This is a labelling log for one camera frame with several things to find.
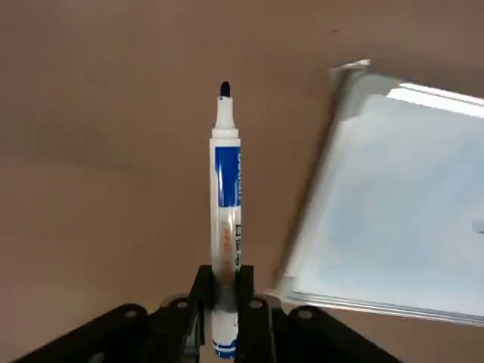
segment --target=whiteboard marker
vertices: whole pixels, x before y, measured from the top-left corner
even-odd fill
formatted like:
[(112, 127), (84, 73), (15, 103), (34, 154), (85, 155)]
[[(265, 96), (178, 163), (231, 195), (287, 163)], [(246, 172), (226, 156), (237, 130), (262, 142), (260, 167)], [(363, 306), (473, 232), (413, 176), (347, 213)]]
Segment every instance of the whiteboard marker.
[(210, 237), (216, 281), (212, 339), (219, 357), (233, 358), (238, 332), (234, 285), (240, 269), (242, 184), (240, 139), (228, 82), (220, 86), (217, 104), (210, 139)]

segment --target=marker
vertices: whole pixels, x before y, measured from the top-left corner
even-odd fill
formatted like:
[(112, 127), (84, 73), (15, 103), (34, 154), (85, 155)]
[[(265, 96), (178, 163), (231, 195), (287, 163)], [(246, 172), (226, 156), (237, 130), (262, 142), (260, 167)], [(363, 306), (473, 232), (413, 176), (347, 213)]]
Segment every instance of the marker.
[(217, 104), (210, 139), (210, 234), (216, 280), (212, 339), (219, 357), (233, 358), (238, 332), (234, 285), (240, 269), (242, 184), (240, 139), (228, 82), (220, 86)]

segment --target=brown table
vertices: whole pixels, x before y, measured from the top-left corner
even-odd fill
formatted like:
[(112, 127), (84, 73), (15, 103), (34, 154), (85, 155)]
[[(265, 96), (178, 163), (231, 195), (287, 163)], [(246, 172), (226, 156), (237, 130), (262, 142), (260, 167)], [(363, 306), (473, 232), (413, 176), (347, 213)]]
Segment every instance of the brown table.
[[(483, 6), (308, 0), (0, 5), (0, 360), (209, 261), (208, 137), (230, 80), (243, 259), (272, 283), (327, 122), (327, 68), (482, 95)], [(482, 361), (484, 330), (336, 313), (409, 362)]]

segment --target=brown surface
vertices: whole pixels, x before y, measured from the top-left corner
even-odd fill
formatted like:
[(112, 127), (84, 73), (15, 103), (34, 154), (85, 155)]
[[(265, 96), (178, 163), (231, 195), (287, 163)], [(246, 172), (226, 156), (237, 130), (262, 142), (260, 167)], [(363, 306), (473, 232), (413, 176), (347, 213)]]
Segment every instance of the brown surface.
[[(483, 30), (478, 1), (2, 2), (0, 360), (189, 288), (209, 261), (222, 80), (244, 143), (244, 263), (261, 290), (324, 128), (326, 69), (370, 57), (482, 95)], [(484, 357), (480, 329), (338, 315), (410, 362)]]

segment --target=black marker tip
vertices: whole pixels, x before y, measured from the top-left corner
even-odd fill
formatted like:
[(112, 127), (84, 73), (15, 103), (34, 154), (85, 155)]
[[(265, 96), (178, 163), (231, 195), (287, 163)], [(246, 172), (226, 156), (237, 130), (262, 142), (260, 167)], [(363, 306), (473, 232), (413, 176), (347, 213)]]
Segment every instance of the black marker tip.
[(225, 81), (220, 85), (220, 97), (230, 97), (230, 83)]

